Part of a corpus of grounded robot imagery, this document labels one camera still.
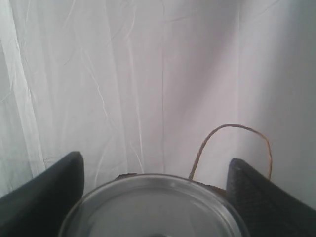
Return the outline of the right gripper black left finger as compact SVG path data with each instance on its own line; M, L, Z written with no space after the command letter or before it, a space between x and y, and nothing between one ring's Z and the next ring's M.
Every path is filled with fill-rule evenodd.
M84 190L80 152L71 152L45 172L0 199L2 237L56 237Z

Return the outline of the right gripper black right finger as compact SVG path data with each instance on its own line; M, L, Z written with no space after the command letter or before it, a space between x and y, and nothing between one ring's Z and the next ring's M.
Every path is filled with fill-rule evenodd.
M315 210L241 159L234 158L229 164L226 197L252 237L316 235Z

